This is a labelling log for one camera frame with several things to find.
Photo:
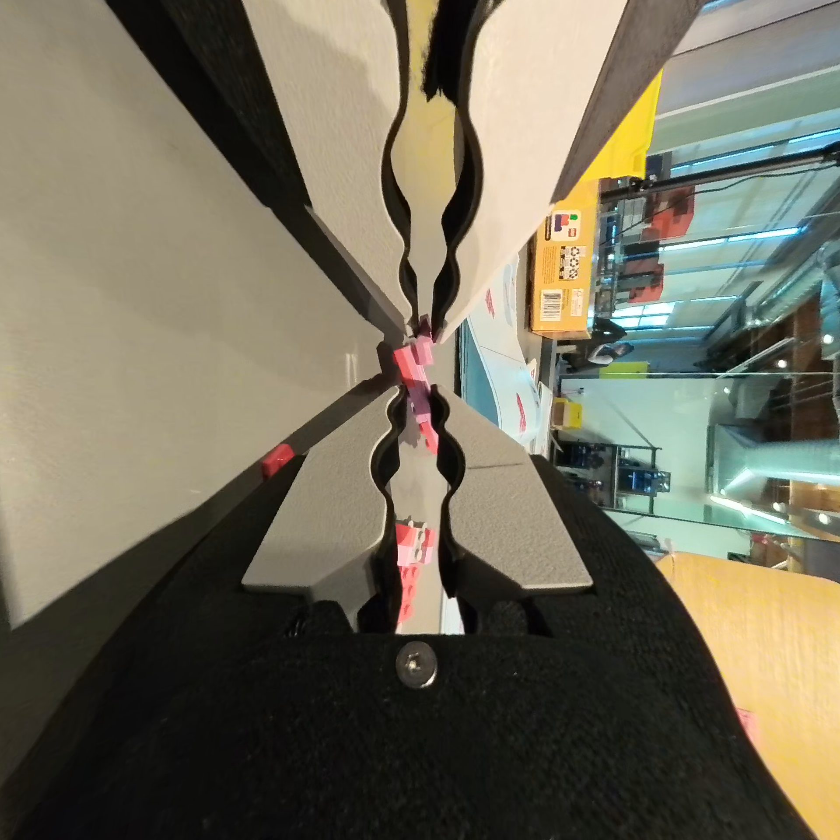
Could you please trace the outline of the red 3D printer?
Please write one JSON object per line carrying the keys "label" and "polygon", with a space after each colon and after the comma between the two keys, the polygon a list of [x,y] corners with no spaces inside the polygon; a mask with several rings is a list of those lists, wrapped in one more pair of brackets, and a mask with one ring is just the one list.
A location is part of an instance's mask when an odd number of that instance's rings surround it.
{"label": "red 3D printer", "polygon": [[632,260],[624,277],[628,287],[628,303],[643,305],[657,302],[662,297],[665,267],[658,257]]}
{"label": "red 3D printer", "polygon": [[663,242],[686,236],[695,215],[696,187],[681,186],[645,198],[641,242]]}

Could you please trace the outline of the orange toy brick box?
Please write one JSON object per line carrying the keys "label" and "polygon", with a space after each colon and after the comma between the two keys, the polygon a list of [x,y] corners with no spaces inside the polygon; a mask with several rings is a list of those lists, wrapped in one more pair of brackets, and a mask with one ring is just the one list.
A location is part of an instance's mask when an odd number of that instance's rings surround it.
{"label": "orange toy brick box", "polygon": [[561,342],[591,336],[593,269],[600,184],[579,182],[552,205],[528,247],[528,321],[532,333]]}

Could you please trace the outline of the pink plate brick assembly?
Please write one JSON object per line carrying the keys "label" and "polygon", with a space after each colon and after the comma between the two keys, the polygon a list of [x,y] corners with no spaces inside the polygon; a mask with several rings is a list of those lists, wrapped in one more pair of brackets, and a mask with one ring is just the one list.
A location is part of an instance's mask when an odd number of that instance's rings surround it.
{"label": "pink plate brick assembly", "polygon": [[438,433],[432,422],[432,408],[429,402],[431,385],[426,368],[417,365],[413,353],[414,339],[392,354],[401,381],[407,389],[407,398],[418,425],[427,451],[438,454]]}

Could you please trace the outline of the black tripod stand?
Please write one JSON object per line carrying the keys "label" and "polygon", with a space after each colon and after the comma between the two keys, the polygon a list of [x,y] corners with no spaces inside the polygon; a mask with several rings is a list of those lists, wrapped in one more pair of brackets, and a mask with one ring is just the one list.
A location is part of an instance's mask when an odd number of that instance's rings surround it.
{"label": "black tripod stand", "polygon": [[618,202],[640,196],[665,193],[684,187],[701,186],[709,183],[726,182],[779,172],[792,172],[797,167],[807,165],[838,165],[838,160],[839,142],[834,142],[817,150],[800,151],[761,161],[719,167],[714,170],[690,173],[659,181],[633,178],[630,183],[623,187],[602,192],[601,199],[603,203]]}

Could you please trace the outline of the wooden book stand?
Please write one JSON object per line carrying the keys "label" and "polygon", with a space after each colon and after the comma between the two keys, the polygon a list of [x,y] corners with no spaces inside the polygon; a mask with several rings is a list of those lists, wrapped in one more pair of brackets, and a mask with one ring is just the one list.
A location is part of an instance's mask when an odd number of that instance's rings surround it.
{"label": "wooden book stand", "polygon": [[839,585],[692,553],[655,562],[704,637],[754,747],[818,838],[839,838]]}

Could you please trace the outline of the black shelving rack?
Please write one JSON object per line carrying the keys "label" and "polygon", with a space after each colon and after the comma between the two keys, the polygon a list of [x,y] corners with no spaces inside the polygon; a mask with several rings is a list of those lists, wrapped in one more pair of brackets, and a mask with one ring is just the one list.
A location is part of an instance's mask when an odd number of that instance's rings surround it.
{"label": "black shelving rack", "polygon": [[550,462],[596,506],[652,516],[658,496],[670,491],[670,473],[659,465],[660,447],[562,440]]}

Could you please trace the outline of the yellow plastic bin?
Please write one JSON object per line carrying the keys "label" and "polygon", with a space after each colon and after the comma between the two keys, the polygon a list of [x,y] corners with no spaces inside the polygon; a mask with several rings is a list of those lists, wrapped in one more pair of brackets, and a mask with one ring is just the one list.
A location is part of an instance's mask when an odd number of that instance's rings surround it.
{"label": "yellow plastic bin", "polygon": [[[422,60],[427,55],[430,27],[438,2],[406,2],[410,39],[410,79],[413,93],[409,98],[406,127],[423,131],[423,138],[413,135],[403,147],[404,153],[415,154],[423,161],[426,186],[450,196],[454,191],[463,164],[463,136],[457,125],[454,108],[436,98],[426,104],[420,93]],[[651,80],[624,119],[604,142],[598,155],[581,174],[580,183],[598,182],[634,176],[646,172],[646,157],[653,140],[658,99],[664,71]]]}

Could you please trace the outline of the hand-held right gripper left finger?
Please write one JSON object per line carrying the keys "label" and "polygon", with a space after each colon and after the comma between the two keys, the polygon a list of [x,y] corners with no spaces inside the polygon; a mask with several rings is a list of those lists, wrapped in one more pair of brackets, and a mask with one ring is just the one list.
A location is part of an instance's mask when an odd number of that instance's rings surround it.
{"label": "hand-held right gripper left finger", "polygon": [[309,601],[368,601],[393,542],[405,391],[394,385],[315,444],[241,583]]}

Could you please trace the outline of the metal ventilation duct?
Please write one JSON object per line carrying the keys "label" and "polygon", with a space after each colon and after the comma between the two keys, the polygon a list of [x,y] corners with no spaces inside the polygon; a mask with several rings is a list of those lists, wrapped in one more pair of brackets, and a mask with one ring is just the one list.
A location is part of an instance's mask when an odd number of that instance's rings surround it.
{"label": "metal ventilation duct", "polygon": [[839,486],[838,439],[761,441],[744,426],[709,427],[707,490],[757,500],[768,480]]}

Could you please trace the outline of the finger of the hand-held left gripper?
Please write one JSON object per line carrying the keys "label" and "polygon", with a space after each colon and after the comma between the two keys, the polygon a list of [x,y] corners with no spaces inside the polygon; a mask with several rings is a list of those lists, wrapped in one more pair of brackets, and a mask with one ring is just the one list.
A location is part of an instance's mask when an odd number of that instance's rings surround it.
{"label": "finger of the hand-held left gripper", "polygon": [[405,2],[243,2],[318,223],[401,330],[417,323],[411,210],[393,146],[407,105]]}
{"label": "finger of the hand-held left gripper", "polygon": [[553,192],[628,2],[478,2],[460,62],[463,167],[433,331],[447,340],[519,252]]}

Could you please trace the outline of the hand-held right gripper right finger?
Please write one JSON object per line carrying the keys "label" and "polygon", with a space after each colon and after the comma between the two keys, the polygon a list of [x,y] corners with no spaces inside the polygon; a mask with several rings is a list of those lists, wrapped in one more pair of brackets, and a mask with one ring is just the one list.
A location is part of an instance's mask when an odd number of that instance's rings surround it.
{"label": "hand-held right gripper right finger", "polygon": [[451,599],[586,592],[593,580],[533,457],[441,385],[430,394],[447,483],[438,568]]}

